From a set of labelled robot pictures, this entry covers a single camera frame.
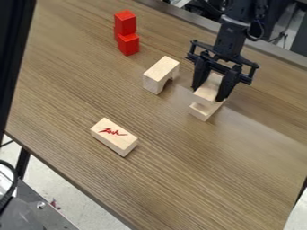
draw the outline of black panel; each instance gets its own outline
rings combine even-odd
[[[263,20],[265,34],[263,40],[270,40],[275,24],[293,0],[269,0],[267,16]]]
[[[0,143],[22,56],[35,0],[0,0]]]
[[[297,32],[291,51],[307,57],[307,14],[304,16],[300,30]]]

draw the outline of floor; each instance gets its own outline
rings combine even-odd
[[[9,140],[4,137],[3,143]],[[5,146],[0,150],[0,159],[15,165],[20,149],[15,143]],[[61,207],[59,212],[81,230],[129,229],[33,156],[24,180],[47,201],[55,199]]]

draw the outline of metal table leg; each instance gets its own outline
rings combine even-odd
[[[297,197],[297,199],[296,199],[294,205],[296,205],[296,203],[299,201],[299,199],[301,198],[302,194],[304,193],[304,191],[305,191],[306,189],[307,189],[307,177],[306,177],[306,179],[305,179],[305,182],[303,183],[303,186],[302,186],[302,188],[301,188],[301,190],[300,190],[300,193],[299,193],[299,195],[298,195],[298,197]]]
[[[23,180],[24,174],[27,170],[27,166],[30,160],[30,156],[31,154],[27,150],[22,148],[16,165],[16,172],[20,180]]]

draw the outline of metal frame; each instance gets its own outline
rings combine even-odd
[[[78,230],[77,226],[21,180],[18,180],[17,197],[11,199],[5,212],[0,215],[0,222],[0,229]]]
[[[16,164],[16,172],[20,180],[23,180],[24,178],[30,161],[30,157],[31,154],[27,150],[22,148],[21,152],[19,153],[19,158]]]
[[[291,51],[307,57],[305,41],[307,38],[307,14],[303,17],[299,31],[297,32]]]

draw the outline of red text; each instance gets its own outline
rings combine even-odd
[[[99,133],[109,133],[111,135],[127,136],[127,134],[119,134],[118,130],[112,131],[110,128],[105,128],[104,130],[100,131]]]

